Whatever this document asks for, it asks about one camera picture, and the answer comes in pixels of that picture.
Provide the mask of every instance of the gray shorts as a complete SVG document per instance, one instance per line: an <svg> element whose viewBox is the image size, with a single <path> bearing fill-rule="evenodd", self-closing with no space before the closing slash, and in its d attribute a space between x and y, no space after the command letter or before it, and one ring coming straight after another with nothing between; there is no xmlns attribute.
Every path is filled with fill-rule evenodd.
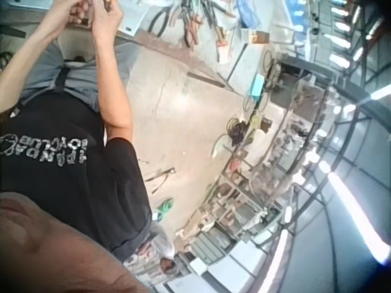
<svg viewBox="0 0 391 293"><path fill-rule="evenodd" d="M127 85L130 72L136 63L138 45L122 43L114 47L118 69L124 86ZM54 89L55 81L64 66L64 58L57 41L52 42L39 57L29 72L20 101L26 104L36 96ZM99 112L97 62L95 58L80 67L70 67L64 91L70 93Z"/></svg>

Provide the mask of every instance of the hand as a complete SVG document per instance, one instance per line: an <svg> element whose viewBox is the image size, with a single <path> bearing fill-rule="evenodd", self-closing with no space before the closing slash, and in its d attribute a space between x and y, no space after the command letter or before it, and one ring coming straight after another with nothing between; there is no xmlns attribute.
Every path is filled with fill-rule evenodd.
<svg viewBox="0 0 391 293"><path fill-rule="evenodd" d="M104 8L103 0L93 0L92 35L95 44L114 45L117 29L123 13L118 0L110 1L109 11Z"/></svg>
<svg viewBox="0 0 391 293"><path fill-rule="evenodd" d="M52 41L68 22L81 23L88 8L88 0L54 0L36 33L45 40Z"/></svg>

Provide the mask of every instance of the green object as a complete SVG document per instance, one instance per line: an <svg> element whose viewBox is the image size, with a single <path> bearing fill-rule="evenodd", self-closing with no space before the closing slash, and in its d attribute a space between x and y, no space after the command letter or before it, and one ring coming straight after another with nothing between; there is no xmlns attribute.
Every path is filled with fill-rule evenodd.
<svg viewBox="0 0 391 293"><path fill-rule="evenodd" d="M158 211L162 213L162 218L167 214L172 206L174 205L174 199L169 198L168 200L165 200L158 206Z"/></svg>

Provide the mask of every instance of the logo on shirt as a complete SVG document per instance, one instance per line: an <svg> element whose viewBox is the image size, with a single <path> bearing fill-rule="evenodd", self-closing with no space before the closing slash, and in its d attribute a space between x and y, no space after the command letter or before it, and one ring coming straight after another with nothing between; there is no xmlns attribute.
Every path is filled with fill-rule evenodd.
<svg viewBox="0 0 391 293"><path fill-rule="evenodd" d="M3 156L27 156L40 162L57 163L59 167L83 164L87 160L87 139L55 137L37 139L6 134L0 137L0 154Z"/></svg>

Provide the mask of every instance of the black t-shirt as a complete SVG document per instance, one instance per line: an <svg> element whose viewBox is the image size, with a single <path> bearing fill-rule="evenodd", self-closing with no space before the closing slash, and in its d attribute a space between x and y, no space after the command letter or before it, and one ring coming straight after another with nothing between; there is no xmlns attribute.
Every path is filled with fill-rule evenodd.
<svg viewBox="0 0 391 293"><path fill-rule="evenodd" d="M152 213L136 152L103 145L103 122L66 93L34 98L1 125L2 192L19 192L120 261L148 236Z"/></svg>

